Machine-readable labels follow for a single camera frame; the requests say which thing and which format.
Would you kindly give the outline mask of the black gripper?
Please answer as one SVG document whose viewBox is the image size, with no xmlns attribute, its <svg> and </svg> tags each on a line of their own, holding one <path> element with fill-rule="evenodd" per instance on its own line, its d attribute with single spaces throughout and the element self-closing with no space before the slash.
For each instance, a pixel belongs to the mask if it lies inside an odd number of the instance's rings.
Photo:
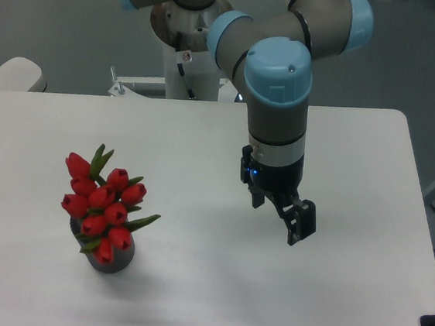
<svg viewBox="0 0 435 326">
<path fill-rule="evenodd" d="M 303 241 L 317 230 L 316 205 L 298 197 L 304 157 L 293 164 L 276 167 L 259 163 L 252 154 L 252 146 L 242 148 L 240 168 L 240 179 L 252 195 L 252 207 L 259 208 L 269 199 L 287 227 L 288 245 Z"/>
</svg>

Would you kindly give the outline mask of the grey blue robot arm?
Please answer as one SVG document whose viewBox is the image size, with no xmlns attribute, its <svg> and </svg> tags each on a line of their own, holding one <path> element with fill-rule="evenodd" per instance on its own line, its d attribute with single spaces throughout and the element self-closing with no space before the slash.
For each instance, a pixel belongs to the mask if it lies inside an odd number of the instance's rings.
<svg viewBox="0 0 435 326">
<path fill-rule="evenodd" d="M 226 0 L 119 0 L 151 8 L 163 43 L 168 99 L 214 101 L 226 77 L 248 109 L 249 144 L 241 181 L 258 207 L 275 206 L 294 244 L 316 230 L 316 206 L 299 197 L 307 134 L 312 63 L 360 48 L 371 39 L 367 0 L 286 0 L 266 21 L 235 11 Z"/>
</svg>

